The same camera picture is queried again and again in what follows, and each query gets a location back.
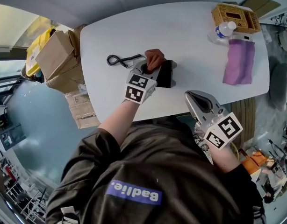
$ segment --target hand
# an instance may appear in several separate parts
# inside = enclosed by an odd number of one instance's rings
[[[240,161],[233,154],[229,144],[227,144],[223,149],[219,150],[208,140],[205,140],[205,142],[209,146],[214,164],[222,172],[227,173],[240,165]]]

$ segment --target jacket sleeve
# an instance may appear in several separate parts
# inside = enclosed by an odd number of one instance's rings
[[[85,137],[66,164],[59,187],[49,198],[46,223],[62,220],[61,207],[73,206],[76,211],[80,210],[99,176],[119,159],[120,152],[114,137],[104,129],[97,128]]]
[[[237,203],[245,223],[265,224],[262,198],[256,184],[241,164],[225,174],[226,186]]]

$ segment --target blue bottle label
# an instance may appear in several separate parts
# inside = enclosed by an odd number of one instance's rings
[[[217,26],[217,27],[215,28],[215,34],[216,34],[219,38],[225,38],[225,37],[226,37],[225,35],[223,35],[223,34],[220,32],[219,26]]]

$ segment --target cables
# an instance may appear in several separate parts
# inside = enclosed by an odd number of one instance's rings
[[[120,58],[119,58],[118,56],[116,56],[116,55],[110,55],[110,56],[107,57],[106,61],[107,61],[107,64],[110,65],[110,66],[111,66],[111,65],[115,65],[115,64],[117,64],[117,63],[121,63],[121,65],[122,65],[123,67],[125,67],[125,68],[130,68],[131,66],[128,67],[128,65],[125,64],[124,62],[125,62],[125,61],[134,60],[134,59],[139,58],[139,57],[143,57],[143,56],[142,56],[141,54],[137,54],[137,55],[132,56],[132,57],[127,57],[127,58],[124,58],[124,59],[120,59]],[[109,60],[110,60],[111,58],[115,58],[116,61],[110,62]]]

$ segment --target purple patch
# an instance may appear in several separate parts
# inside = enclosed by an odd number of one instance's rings
[[[111,181],[106,194],[152,205],[160,205],[162,198],[162,192],[160,191],[139,187],[118,180]]]

